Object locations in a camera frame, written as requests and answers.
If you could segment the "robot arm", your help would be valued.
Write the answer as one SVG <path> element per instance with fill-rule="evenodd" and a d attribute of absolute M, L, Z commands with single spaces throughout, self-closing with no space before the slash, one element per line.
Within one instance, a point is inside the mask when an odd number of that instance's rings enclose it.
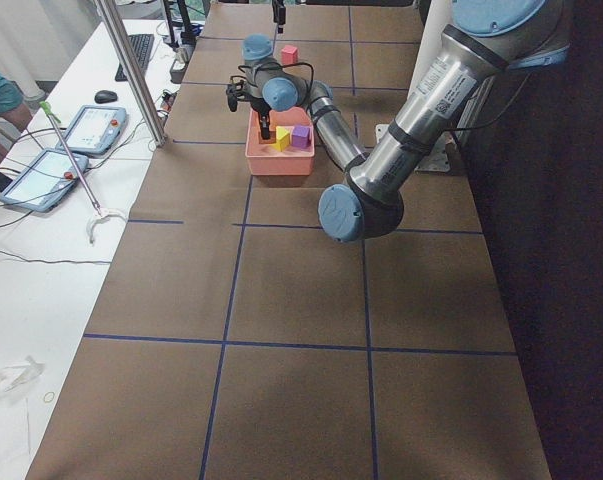
<path fill-rule="evenodd" d="M 241 73 L 226 87 L 228 107 L 249 103 L 264 137 L 272 111 L 304 109 L 328 155 L 345 173 L 344 183 L 328 187 L 320 197 L 323 230 L 340 242 L 383 236 L 402 220 L 402 185 L 487 78 L 565 60 L 572 7 L 570 1 L 452 2 L 439 53 L 371 152 L 346 124 L 330 87 L 287 73 L 265 35 L 244 39 Z"/>

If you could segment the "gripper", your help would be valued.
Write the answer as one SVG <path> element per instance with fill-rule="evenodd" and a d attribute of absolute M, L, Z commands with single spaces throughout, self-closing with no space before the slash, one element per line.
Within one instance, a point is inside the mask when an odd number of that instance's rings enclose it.
<path fill-rule="evenodd" d="M 277 33 L 283 33 L 287 20 L 287 11 L 284 0 L 272 0 L 273 22 Z M 250 102 L 253 110 L 259 112 L 259 132 L 262 140 L 271 139 L 270 116 L 271 106 L 264 99 L 263 88 L 265 84 L 281 74 L 278 64 L 244 64 L 240 71 L 245 76 L 243 87 L 244 96 Z"/>

